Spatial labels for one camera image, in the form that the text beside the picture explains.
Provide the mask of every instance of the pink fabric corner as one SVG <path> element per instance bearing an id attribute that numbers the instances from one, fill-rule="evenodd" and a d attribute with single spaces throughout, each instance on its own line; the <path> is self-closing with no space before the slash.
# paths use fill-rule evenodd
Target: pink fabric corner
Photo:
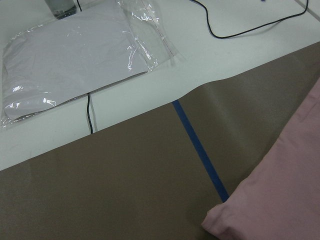
<path id="1" fill-rule="evenodd" d="M 221 240 L 320 240 L 320 79 L 204 229 Z"/>

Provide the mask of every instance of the brown mat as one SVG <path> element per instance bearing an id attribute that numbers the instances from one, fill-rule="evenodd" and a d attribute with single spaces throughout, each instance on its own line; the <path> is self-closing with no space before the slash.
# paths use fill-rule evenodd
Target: brown mat
<path id="1" fill-rule="evenodd" d="M 320 44 L 180 99 L 231 193 L 319 77 Z M 0 172 L 0 239 L 205 240 L 221 200 L 171 104 Z"/>

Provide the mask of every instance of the transparent container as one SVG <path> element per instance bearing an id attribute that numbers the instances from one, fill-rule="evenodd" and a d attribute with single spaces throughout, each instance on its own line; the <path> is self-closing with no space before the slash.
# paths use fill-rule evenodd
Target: transparent container
<path id="1" fill-rule="evenodd" d="M 63 19 L 77 12 L 73 0 L 45 0 L 45 2 L 56 19 Z"/>

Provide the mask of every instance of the table surface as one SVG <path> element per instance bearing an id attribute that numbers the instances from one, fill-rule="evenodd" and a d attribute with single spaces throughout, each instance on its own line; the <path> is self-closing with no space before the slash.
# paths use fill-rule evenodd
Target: table surface
<path id="1" fill-rule="evenodd" d="M 302 12 L 305 3 L 201 2 L 207 5 L 212 28 L 220 36 Z M 310 12 L 302 16 L 232 39 L 213 38 L 204 9 L 189 0 L 162 0 L 156 7 L 161 12 L 166 36 L 177 51 L 174 64 L 165 62 L 154 71 L 92 94 L 91 118 L 96 130 L 170 103 L 204 83 L 235 76 L 320 41 L 320 7 L 316 0 L 309 1 Z M 0 54 L 17 32 L 51 19 L 44 0 L 0 0 Z M 86 106 L 87 98 L 80 98 L 2 128 L 0 170 L 90 134 Z"/>

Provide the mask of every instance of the pink garment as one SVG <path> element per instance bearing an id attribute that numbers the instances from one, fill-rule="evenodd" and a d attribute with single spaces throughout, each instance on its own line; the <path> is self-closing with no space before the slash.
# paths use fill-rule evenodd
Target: pink garment
<path id="1" fill-rule="evenodd" d="M 320 240 L 320 79 L 204 229 L 221 240 Z"/>

